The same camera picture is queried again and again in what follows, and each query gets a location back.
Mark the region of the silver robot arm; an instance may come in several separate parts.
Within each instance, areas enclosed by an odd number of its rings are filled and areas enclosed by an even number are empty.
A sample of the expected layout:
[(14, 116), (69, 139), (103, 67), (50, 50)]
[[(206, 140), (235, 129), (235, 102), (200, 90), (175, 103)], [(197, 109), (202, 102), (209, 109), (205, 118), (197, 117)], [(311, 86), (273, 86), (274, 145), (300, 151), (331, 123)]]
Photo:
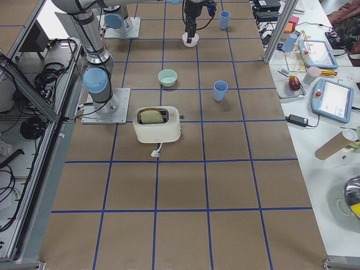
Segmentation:
[(136, 1), (53, 1), (52, 3), (69, 17), (77, 33), (76, 37), (85, 51), (88, 69), (84, 72), (82, 81), (92, 104), (89, 110), (84, 111), (83, 122), (125, 123), (131, 90), (114, 88), (111, 84), (114, 59), (105, 48), (105, 35), (100, 30), (100, 19), (94, 14), (94, 10), (99, 8), (104, 11), (106, 26), (125, 35), (132, 30), (127, 5)]
[[(209, 21), (202, 27), (197, 26), (196, 19), (201, 16), (203, 7), (206, 7)], [(191, 44), (195, 39), (197, 31), (201, 31), (208, 27), (213, 21), (217, 10), (217, 3), (215, 1), (182, 1), (182, 21), (185, 25), (186, 44)], [(116, 13), (115, 10), (109, 10), (109, 8), (103, 9), (104, 21), (108, 28), (120, 29), (125, 26), (125, 18), (122, 15)]]

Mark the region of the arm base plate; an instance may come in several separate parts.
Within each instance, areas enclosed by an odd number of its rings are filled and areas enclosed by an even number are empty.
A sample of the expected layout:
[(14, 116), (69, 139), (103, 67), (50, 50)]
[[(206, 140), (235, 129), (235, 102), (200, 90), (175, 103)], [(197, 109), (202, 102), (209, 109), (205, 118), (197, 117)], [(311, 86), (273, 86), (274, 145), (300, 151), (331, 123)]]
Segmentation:
[(140, 32), (140, 17), (105, 16), (105, 38), (106, 39), (134, 39), (138, 38)]
[(91, 95), (88, 94), (87, 102), (91, 104), (84, 108), (82, 124), (126, 123), (131, 89), (113, 88), (112, 93), (112, 99), (104, 107), (99, 103), (93, 103)]

